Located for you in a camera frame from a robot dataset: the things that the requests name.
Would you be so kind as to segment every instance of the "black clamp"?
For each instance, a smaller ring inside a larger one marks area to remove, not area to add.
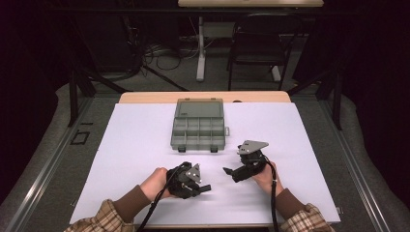
[[[190,162],[183,162],[181,165],[166,172],[168,180],[168,190],[172,195],[183,199],[197,196],[201,192],[211,190],[211,186],[200,187],[201,183],[199,164],[192,167]]]
[[[246,140],[242,145],[238,146],[238,155],[241,157],[241,163],[244,165],[236,170],[224,167],[223,170],[227,175],[232,176],[235,183],[244,181],[247,178],[254,176],[265,168],[268,163],[265,155],[260,149],[267,147],[269,143]]]

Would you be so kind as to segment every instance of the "wooden table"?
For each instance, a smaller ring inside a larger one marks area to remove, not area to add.
[[[121,96],[119,103],[175,103],[178,99],[223,99],[224,102],[290,102],[284,91],[232,92],[133,92]]]

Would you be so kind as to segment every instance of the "metal bracket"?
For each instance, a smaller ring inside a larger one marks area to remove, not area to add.
[[[248,155],[253,152],[256,152],[257,150],[260,150],[264,147],[267,147],[269,143],[267,142],[258,142],[258,141],[252,141],[252,140],[246,140],[238,150],[238,155]]]
[[[201,178],[199,174],[199,163],[197,163],[194,167],[192,167],[190,170],[188,170],[185,175],[187,175],[188,178],[191,180],[195,181],[197,184],[201,183]]]

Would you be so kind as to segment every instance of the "desk leg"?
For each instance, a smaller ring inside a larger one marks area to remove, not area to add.
[[[196,81],[204,80],[205,73],[205,49],[204,49],[204,31],[203,31],[203,18],[199,17],[199,57],[198,57],[198,69],[196,71]]]
[[[74,124],[75,120],[78,118],[78,93],[77,93],[77,83],[74,76],[74,72],[70,76],[70,121],[69,128]]]

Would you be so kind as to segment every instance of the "hand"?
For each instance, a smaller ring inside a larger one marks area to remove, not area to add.
[[[163,189],[166,183],[166,172],[164,167],[157,167],[155,171],[140,185],[141,190],[145,193],[148,199],[154,201],[157,194]],[[168,189],[165,190],[161,199],[170,197]]]
[[[271,161],[271,165],[275,168],[276,171],[278,170],[274,162]],[[276,189],[275,196],[278,196],[283,191],[283,186],[280,182],[278,172],[276,174],[277,174],[277,189]],[[256,182],[256,184],[260,186],[262,190],[264,190],[269,195],[272,194],[273,177],[272,177],[272,168],[269,164],[266,164],[263,171],[258,173],[257,175],[252,176],[252,178]]]

